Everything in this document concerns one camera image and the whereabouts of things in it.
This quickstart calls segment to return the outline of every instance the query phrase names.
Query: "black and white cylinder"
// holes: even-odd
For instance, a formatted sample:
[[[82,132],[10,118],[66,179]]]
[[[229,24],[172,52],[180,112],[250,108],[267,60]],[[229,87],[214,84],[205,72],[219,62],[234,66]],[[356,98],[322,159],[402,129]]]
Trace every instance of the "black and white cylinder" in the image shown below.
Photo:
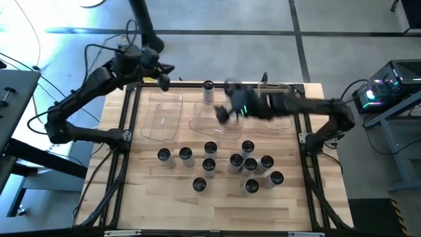
[[[203,87],[203,101],[208,105],[213,104],[213,101],[214,101],[213,82],[210,80],[207,80],[203,82],[202,87]]]
[[[244,177],[247,177],[256,169],[257,169],[257,161],[254,158],[247,158],[244,161],[244,165],[241,170],[241,175],[243,175]]]
[[[274,159],[269,156],[265,155],[262,158],[257,161],[257,169],[256,174],[263,174],[268,169],[272,168],[274,166]]]
[[[255,150],[255,144],[252,141],[244,141],[241,145],[241,156],[243,159],[250,157],[250,154]]]
[[[282,184],[283,181],[284,175],[279,171],[274,171],[264,179],[264,187],[271,189],[277,185]]]
[[[228,165],[228,172],[236,174],[243,167],[243,157],[238,154],[233,154]]]
[[[214,159],[205,159],[203,161],[203,169],[205,170],[205,176],[212,178],[215,176],[216,162]]]
[[[259,183],[254,179],[249,179],[241,186],[241,193],[244,196],[255,194],[259,190]]]
[[[193,152],[188,147],[183,147],[180,150],[180,158],[183,161],[183,164],[187,168],[195,166],[195,159],[193,158]]]
[[[158,151],[158,159],[168,169],[172,169],[176,166],[176,160],[174,159],[174,156],[171,154],[169,149],[160,149]]]
[[[214,142],[207,142],[205,144],[205,159],[214,159],[216,160],[216,153],[218,146]]]
[[[195,180],[193,181],[193,189],[196,192],[205,192],[207,189],[206,180],[204,178],[195,178]]]

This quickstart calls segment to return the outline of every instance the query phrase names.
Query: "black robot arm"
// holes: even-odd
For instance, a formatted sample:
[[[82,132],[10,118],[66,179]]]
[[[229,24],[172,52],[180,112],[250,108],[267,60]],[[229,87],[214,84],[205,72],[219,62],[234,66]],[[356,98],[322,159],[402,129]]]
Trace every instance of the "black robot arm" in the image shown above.
[[[340,99],[303,99],[284,92],[261,93],[243,84],[227,84],[226,95],[231,99],[230,110],[215,107],[216,117],[225,124],[230,114],[272,120],[294,113],[328,115],[329,121],[316,133],[306,136],[306,151],[315,154],[322,152],[323,144],[355,125],[351,108]]]
[[[72,90],[69,96],[49,108],[45,130],[51,142],[104,142],[110,147],[123,143],[123,131],[117,128],[107,131],[80,128],[66,120],[96,97],[107,95],[116,88],[122,90],[127,84],[142,83],[143,77],[157,79],[161,89],[167,91],[170,83],[167,74],[174,70],[174,66],[162,65],[158,59],[158,53],[152,49],[119,45],[112,60],[95,69],[79,89]]]

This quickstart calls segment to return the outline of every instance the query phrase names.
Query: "workbench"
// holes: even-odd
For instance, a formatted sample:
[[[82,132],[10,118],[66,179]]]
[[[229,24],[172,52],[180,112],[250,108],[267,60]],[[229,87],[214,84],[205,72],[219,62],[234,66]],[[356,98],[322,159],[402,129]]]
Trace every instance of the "workbench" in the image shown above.
[[[323,98],[321,84],[304,84],[307,98]],[[215,88],[215,100],[223,99],[223,89]],[[145,138],[141,129],[145,124],[151,93],[162,93],[159,88],[142,87],[137,110],[136,125],[130,150],[130,159],[121,202],[118,229],[159,229],[159,230],[275,230],[275,231],[310,231],[305,182],[301,166],[299,143],[293,117],[277,118],[274,122],[285,124],[280,130],[259,129],[258,121],[244,119],[242,135],[239,139],[216,138],[198,133],[189,127],[195,103],[202,99],[202,89],[170,88],[170,93],[183,96],[181,121],[176,143],[159,142]],[[108,94],[99,129],[117,128],[124,99],[124,91],[115,90]],[[131,113],[133,98],[128,106]],[[126,129],[130,116],[126,117]],[[327,116],[310,115],[313,131],[317,131],[326,121]],[[266,172],[280,171],[284,174],[284,183],[271,190],[260,190],[247,197],[241,195],[240,186],[245,178],[240,174],[227,171],[231,154],[238,153],[241,143],[251,140],[255,143],[252,157],[263,155],[274,158],[274,166]],[[192,182],[197,177],[204,177],[201,163],[204,159],[204,145],[213,141],[218,146],[216,176],[206,178],[206,194],[197,193]],[[183,147],[190,147],[195,158],[194,168],[186,168],[178,152]],[[157,158],[158,150],[168,148],[176,158],[176,167],[166,169]],[[104,145],[90,161],[85,186],[93,170],[109,152]],[[337,157],[336,151],[324,148],[324,152]],[[99,169],[80,207],[76,223],[83,222],[95,209],[105,193],[111,159]],[[318,164],[326,199],[335,212],[349,226],[353,226],[347,194],[343,184],[340,167],[334,161],[319,155]],[[259,181],[265,175],[256,176]],[[319,223],[322,217],[320,205],[313,195],[316,216]],[[108,209],[108,219],[114,209],[115,195]]]

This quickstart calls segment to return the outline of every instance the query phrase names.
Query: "concrete floor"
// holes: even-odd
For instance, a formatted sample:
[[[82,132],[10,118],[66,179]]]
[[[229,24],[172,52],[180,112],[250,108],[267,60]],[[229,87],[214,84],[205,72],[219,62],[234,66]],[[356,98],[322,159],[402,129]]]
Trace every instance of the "concrete floor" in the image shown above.
[[[43,75],[68,94],[77,88],[84,74],[83,50],[88,43],[102,44],[106,34],[47,34],[52,28],[123,29],[132,18],[127,1],[106,0],[99,7],[83,9],[73,1],[18,0],[37,29],[41,40],[39,67]],[[303,82],[303,73],[295,36],[203,35],[203,30],[294,31],[288,0],[148,0],[156,30],[193,30],[197,35],[165,34],[160,37],[166,48],[161,62],[176,65],[171,79],[242,81],[260,80],[264,71],[271,82]],[[301,31],[306,32],[402,32],[398,18],[389,11],[389,0],[295,0]],[[0,51],[34,65],[37,43],[32,29],[14,1],[0,3]],[[120,38],[108,42],[115,47]],[[339,97],[346,85],[368,78],[391,59],[421,58],[421,38],[389,37],[303,37],[303,49],[311,82],[322,83],[327,98]],[[97,50],[89,51],[89,63]],[[112,56],[103,51],[95,66]],[[54,97],[60,95],[45,82],[40,84]],[[103,98],[86,109],[101,116]],[[44,111],[51,99],[36,92],[36,103]],[[394,198],[398,201],[409,232],[421,236],[421,190],[389,194],[387,187],[399,181],[393,158],[377,154],[368,144],[362,119],[355,111],[356,127],[339,144],[347,194],[354,198]],[[97,126],[97,122],[79,113],[72,118],[79,126]],[[373,131],[378,149],[387,152],[381,133]],[[89,148],[76,143],[71,155],[87,159]],[[4,218],[19,177],[12,177],[0,196],[0,232],[39,230],[70,226],[71,210],[78,192],[30,190],[23,204],[29,214]]]

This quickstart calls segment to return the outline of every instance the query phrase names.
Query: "transparent container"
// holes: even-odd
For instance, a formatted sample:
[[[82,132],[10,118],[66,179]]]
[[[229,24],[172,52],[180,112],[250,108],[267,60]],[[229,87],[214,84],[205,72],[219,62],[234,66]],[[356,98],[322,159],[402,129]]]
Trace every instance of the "transparent container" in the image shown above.
[[[141,135],[157,141],[176,142],[183,109],[178,93],[152,93]]]
[[[196,101],[189,121],[189,127],[198,133],[215,138],[233,140],[240,138],[243,131],[244,118],[239,117],[237,120],[236,115],[233,114],[228,123],[221,126],[216,118],[214,105],[208,105],[202,99]]]

